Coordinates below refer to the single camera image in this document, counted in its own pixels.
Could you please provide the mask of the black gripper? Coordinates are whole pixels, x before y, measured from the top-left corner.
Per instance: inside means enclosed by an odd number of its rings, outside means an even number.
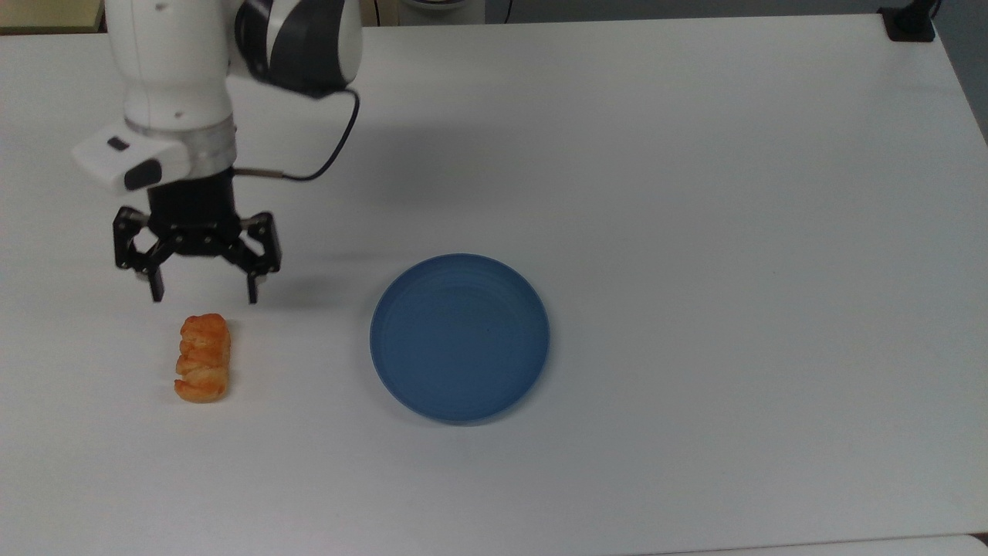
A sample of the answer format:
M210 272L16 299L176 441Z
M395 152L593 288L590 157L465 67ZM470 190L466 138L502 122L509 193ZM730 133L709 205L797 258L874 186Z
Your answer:
M271 212L240 219L235 208L233 169L205 178L148 189L151 215L123 205L113 219L114 264L133 270L151 289L153 303L164 298L161 267L171 256L222 257L246 276L248 300L258 303L262 278L281 271L282 250ZM135 239L151 232L155 243L140 251Z

